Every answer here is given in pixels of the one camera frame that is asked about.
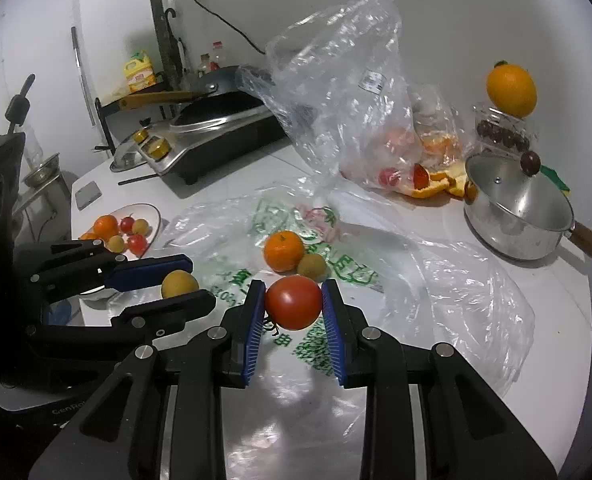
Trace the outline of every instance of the white plate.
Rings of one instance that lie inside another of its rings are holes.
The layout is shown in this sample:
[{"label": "white plate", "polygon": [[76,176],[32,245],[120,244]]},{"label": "white plate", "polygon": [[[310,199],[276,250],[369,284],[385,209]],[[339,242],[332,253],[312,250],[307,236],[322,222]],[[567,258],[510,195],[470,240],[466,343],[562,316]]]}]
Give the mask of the white plate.
[{"label": "white plate", "polygon": [[[147,221],[150,225],[150,230],[148,231],[147,235],[145,236],[145,240],[147,240],[147,249],[145,249],[144,256],[150,248],[151,243],[154,241],[156,234],[158,233],[158,229],[160,228],[160,212],[151,204],[131,204],[126,205],[125,207],[121,207],[116,211],[112,211],[108,213],[116,218],[118,222],[125,218],[126,216],[131,216],[134,220],[138,218],[143,218]],[[122,237],[127,243],[127,235],[121,233]],[[133,254],[129,249],[125,249],[123,254],[127,256],[128,260],[138,260],[142,256],[136,256]],[[80,294],[81,298],[85,300],[105,300],[106,298],[110,298],[116,293],[115,290],[112,288],[105,289],[104,286],[100,286],[97,288],[93,288],[92,290],[88,290],[87,292],[83,292]]]}]

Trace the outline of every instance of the red tomato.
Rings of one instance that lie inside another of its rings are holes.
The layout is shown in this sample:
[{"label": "red tomato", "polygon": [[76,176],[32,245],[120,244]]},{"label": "red tomato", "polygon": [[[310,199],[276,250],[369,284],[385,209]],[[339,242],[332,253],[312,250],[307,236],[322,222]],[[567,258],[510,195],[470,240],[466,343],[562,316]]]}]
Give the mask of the red tomato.
[{"label": "red tomato", "polygon": [[134,219],[131,216],[126,216],[121,220],[121,231],[125,234],[132,234],[132,226],[134,225]]},{"label": "red tomato", "polygon": [[396,187],[400,182],[400,171],[396,168],[385,168],[378,174],[378,183],[383,187]]},{"label": "red tomato", "polygon": [[414,164],[414,189],[429,186],[429,173],[420,164]]},{"label": "red tomato", "polygon": [[323,308],[318,285],[305,276],[285,276],[265,293],[265,310],[285,330],[302,330],[311,325]]},{"label": "red tomato", "polygon": [[143,235],[132,235],[127,238],[127,247],[140,258],[147,249],[147,240]]}]

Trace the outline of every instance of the plastic container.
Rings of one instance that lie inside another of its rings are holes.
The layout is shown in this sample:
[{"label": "plastic container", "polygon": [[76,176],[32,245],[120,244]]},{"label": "plastic container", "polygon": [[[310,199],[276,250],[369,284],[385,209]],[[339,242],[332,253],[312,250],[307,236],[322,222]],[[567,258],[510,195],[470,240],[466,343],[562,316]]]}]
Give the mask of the plastic container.
[{"label": "plastic container", "polygon": [[196,72],[198,72],[198,77],[204,76],[205,74],[207,74],[211,70],[212,70],[212,67],[210,65],[210,55],[209,54],[201,54],[201,63],[198,66],[198,70],[196,71]]},{"label": "plastic container", "polygon": [[222,47],[222,41],[214,41],[212,43],[212,57],[210,60],[210,69],[218,70],[227,66],[225,64],[225,51]]},{"label": "plastic container", "polygon": [[130,92],[137,92],[156,84],[156,75],[150,57],[144,52],[135,52],[123,68]]},{"label": "plastic container", "polygon": [[521,156],[534,150],[538,133],[533,123],[505,114],[485,103],[474,105],[475,131],[484,148],[497,155]]}]

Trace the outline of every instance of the clear plastic container of grapes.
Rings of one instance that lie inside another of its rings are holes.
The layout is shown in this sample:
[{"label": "clear plastic container of grapes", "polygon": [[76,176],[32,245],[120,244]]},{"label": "clear plastic container of grapes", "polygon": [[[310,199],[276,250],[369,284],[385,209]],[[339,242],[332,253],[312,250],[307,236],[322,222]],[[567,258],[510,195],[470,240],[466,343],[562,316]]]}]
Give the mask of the clear plastic container of grapes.
[{"label": "clear plastic container of grapes", "polygon": [[515,157],[535,149],[538,131],[533,121],[505,114],[486,103],[476,104],[473,108],[474,129],[483,149]]}]

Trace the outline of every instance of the pan lid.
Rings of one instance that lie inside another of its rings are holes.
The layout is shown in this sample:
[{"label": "pan lid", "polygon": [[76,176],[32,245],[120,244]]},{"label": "pan lid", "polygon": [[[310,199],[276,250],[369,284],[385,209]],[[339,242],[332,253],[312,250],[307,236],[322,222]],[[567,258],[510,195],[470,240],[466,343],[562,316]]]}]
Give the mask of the pan lid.
[{"label": "pan lid", "polygon": [[468,178],[490,201],[528,224],[547,231],[567,231],[574,212],[567,197],[542,173],[527,176],[518,160],[492,153],[471,155]]}]

